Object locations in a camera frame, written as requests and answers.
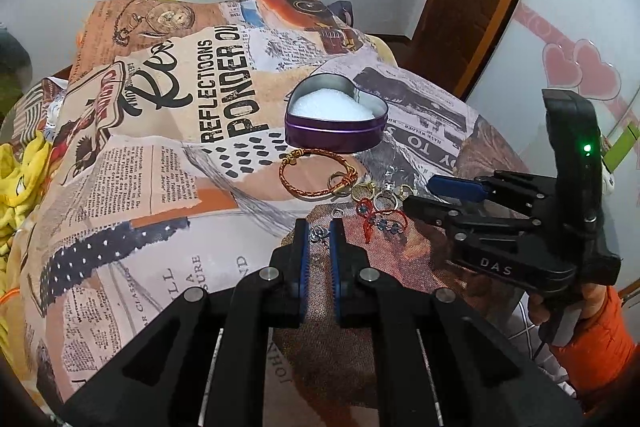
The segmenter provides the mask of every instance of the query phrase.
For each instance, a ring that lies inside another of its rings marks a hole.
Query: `orange jacket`
[[[607,288],[600,311],[578,324],[572,341],[565,347],[552,346],[551,351],[587,410],[606,399],[607,388],[640,356],[640,346],[625,328],[622,304],[613,287]]]

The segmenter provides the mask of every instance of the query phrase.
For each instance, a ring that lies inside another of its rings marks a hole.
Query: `black and white dotted pattern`
[[[206,149],[226,178],[239,181],[263,167],[279,163],[293,147],[284,141],[284,129],[269,129],[218,142],[214,149]]]
[[[56,250],[40,274],[42,314],[46,315],[47,307],[57,297],[90,277],[92,270],[104,264],[122,261],[140,248],[166,241],[177,230],[188,228],[189,220],[186,217],[136,229],[129,221],[125,221]]]

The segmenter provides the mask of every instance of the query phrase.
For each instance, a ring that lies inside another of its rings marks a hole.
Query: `metal screw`
[[[273,281],[274,279],[278,278],[278,275],[280,275],[280,270],[274,268],[273,266],[266,266],[260,270],[260,273],[258,273],[258,275],[260,276],[260,279]]]
[[[436,290],[435,296],[438,301],[444,303],[449,303],[456,300],[456,294],[450,288],[438,288]]]
[[[360,278],[367,282],[377,281],[380,278],[380,272],[375,268],[363,268],[360,270]]]
[[[198,288],[197,286],[193,286],[191,288],[187,288],[183,295],[184,300],[188,302],[198,302],[204,297],[204,290],[202,288]]]

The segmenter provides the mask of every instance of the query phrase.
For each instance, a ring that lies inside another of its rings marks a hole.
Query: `white foam padding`
[[[297,99],[289,112],[295,116],[330,121],[373,120],[371,110],[337,89],[318,89]]]

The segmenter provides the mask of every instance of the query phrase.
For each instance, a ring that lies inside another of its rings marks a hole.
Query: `heart-shaped tin box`
[[[336,89],[367,107],[372,120],[334,121],[295,116],[289,108],[301,96],[318,89]],[[389,108],[381,98],[359,90],[341,74],[318,73],[302,80],[291,93],[284,118],[285,139],[299,148],[316,148],[337,153],[360,152],[375,147],[382,140]]]

